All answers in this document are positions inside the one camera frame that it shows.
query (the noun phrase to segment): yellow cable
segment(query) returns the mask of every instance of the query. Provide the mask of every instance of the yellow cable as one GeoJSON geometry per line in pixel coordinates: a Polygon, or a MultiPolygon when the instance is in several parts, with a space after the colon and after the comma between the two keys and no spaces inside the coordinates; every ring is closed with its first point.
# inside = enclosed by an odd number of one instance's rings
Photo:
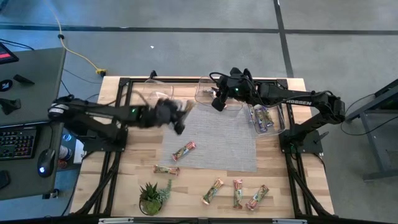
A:
{"type": "MultiPolygon", "coordinates": [[[[58,27],[59,27],[59,29],[60,29],[60,35],[63,35],[63,34],[62,34],[61,23],[60,23],[60,21],[58,20],[58,17],[57,17],[57,15],[56,15],[55,11],[52,9],[51,5],[49,4],[49,2],[48,2],[47,0],[43,0],[43,1],[44,1],[44,3],[46,3],[46,5],[49,7],[49,9],[51,10],[52,14],[54,15],[55,20],[57,21],[58,27]]],[[[79,56],[79,57],[85,59],[88,63],[90,63],[90,64],[95,68],[95,72],[96,72],[97,74],[100,74],[100,72],[105,72],[105,71],[106,71],[105,69],[98,68],[91,60],[89,60],[89,59],[86,58],[85,56],[82,56],[81,54],[76,53],[76,52],[74,52],[74,51],[68,49],[67,46],[65,46],[65,44],[63,43],[62,38],[60,38],[60,40],[61,40],[62,47],[63,47],[65,50],[67,50],[67,51],[69,51],[70,53],[75,54],[75,55],[77,55],[77,56],[79,56]]]]}

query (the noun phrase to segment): potted plant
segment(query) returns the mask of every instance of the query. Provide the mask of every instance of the potted plant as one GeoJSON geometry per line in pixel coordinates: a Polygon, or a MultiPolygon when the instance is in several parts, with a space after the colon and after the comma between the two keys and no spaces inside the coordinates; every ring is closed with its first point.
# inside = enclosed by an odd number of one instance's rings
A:
{"type": "Polygon", "coordinates": [[[163,202],[170,197],[172,180],[169,180],[165,189],[157,191],[157,183],[152,185],[146,183],[145,189],[141,186],[141,195],[139,197],[139,209],[145,215],[156,215],[162,208],[163,202]]]}

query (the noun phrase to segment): black monitor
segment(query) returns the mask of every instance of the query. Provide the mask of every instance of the black monitor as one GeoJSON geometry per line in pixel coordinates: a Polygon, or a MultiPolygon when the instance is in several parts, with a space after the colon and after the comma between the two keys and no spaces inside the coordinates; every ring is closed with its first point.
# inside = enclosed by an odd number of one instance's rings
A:
{"type": "Polygon", "coordinates": [[[19,61],[19,58],[8,50],[4,44],[0,43],[0,65],[17,61],[19,61]]]}

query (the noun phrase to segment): gray desk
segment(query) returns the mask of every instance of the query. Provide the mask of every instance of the gray desk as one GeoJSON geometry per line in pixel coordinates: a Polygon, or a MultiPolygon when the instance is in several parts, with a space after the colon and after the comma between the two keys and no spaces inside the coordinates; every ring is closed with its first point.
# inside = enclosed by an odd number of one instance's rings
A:
{"type": "MultiPolygon", "coordinates": [[[[8,117],[0,113],[0,126],[10,124],[29,124],[32,122],[49,121],[47,109],[58,96],[65,50],[62,48],[45,49],[25,52],[15,52],[19,62],[0,65],[0,79],[12,79],[15,74],[29,78],[36,82],[35,86],[26,87],[14,82],[11,90],[0,93],[5,98],[21,98],[22,108],[8,117]],[[31,91],[26,98],[22,88],[31,91]]],[[[48,123],[38,125],[38,142],[35,147],[34,157],[11,161],[0,161],[0,170],[7,170],[11,183],[0,190],[0,200],[26,197],[50,193],[54,188],[55,174],[57,173],[58,159],[54,160],[54,171],[50,177],[42,178],[37,173],[37,160],[39,154],[49,147],[56,149],[55,158],[58,158],[61,145],[63,124],[52,123],[52,130],[48,123]]]]}

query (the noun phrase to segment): computer mouse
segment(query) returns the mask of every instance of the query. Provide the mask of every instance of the computer mouse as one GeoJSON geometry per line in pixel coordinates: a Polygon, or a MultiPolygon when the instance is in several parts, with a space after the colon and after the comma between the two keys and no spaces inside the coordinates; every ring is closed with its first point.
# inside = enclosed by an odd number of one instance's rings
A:
{"type": "Polygon", "coordinates": [[[51,176],[54,170],[54,159],[55,150],[53,149],[46,149],[40,153],[39,160],[37,161],[37,172],[39,173],[39,176],[51,176]]]}

